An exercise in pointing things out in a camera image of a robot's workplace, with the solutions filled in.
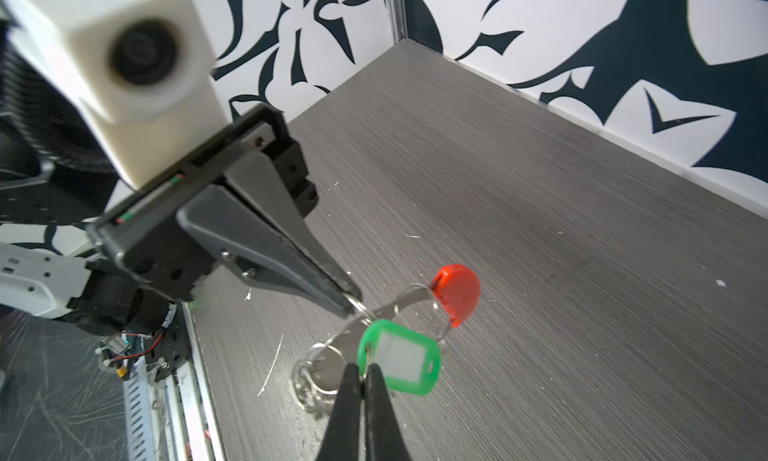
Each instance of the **red wire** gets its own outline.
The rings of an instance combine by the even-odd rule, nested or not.
[[[127,360],[128,358],[131,358],[131,357],[141,357],[144,354],[149,353],[149,351],[152,351],[158,345],[158,343],[160,342],[160,339],[162,339],[162,337],[163,337],[163,334],[161,333],[158,336],[158,339],[154,341],[154,344],[152,344],[152,347],[149,348],[148,350],[144,351],[143,353],[130,354],[129,356],[118,356],[118,357],[115,357],[115,358],[112,358],[112,359],[117,361],[117,360]]]

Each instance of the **camera lens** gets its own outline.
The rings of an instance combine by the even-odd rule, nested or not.
[[[125,81],[149,86],[168,76],[177,53],[176,39],[162,22],[144,21],[120,36],[112,62]]]

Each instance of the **white camera housing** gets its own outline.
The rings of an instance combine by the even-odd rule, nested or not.
[[[81,112],[120,177],[140,187],[223,128],[215,55],[192,0],[4,0],[16,49]],[[157,84],[114,68],[117,40],[140,22],[168,27],[177,55]]]

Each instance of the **green key tag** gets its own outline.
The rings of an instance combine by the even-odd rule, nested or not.
[[[362,334],[357,348],[360,376],[366,370],[368,344],[370,364],[379,365],[388,389],[419,396],[432,391],[440,375],[440,347],[435,340],[392,321],[375,321]]]

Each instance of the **key tag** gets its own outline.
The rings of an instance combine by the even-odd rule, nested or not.
[[[474,271],[462,264],[450,264],[429,283],[411,284],[398,294],[400,309],[388,319],[408,329],[445,344],[451,330],[459,327],[475,311],[480,301],[480,280]]]
[[[360,376],[378,364],[387,389],[425,396],[440,375],[437,341],[388,320],[371,323],[357,350]]]

